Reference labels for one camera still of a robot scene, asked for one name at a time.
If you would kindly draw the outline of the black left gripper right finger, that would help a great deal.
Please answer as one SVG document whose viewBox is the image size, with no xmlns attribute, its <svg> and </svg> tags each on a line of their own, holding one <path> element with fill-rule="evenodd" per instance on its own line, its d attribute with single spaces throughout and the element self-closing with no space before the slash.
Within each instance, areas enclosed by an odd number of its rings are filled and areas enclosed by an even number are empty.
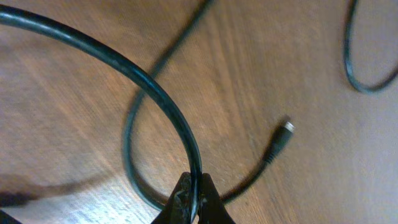
<svg viewBox="0 0 398 224">
<path fill-rule="evenodd" d="M 201 178 L 200 205 L 198 224 L 235 224 L 226 211 L 210 174 Z"/>
</svg>

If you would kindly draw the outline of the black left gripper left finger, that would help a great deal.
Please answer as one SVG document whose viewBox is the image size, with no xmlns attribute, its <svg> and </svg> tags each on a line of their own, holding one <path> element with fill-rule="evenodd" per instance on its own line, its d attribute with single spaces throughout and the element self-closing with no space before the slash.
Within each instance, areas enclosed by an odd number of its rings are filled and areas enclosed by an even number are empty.
<svg viewBox="0 0 398 224">
<path fill-rule="evenodd" d="M 189 224 L 191 221 L 191 177 L 184 172 L 172 194 L 170 195 L 165 208 L 152 221 L 152 224 Z"/>
</svg>

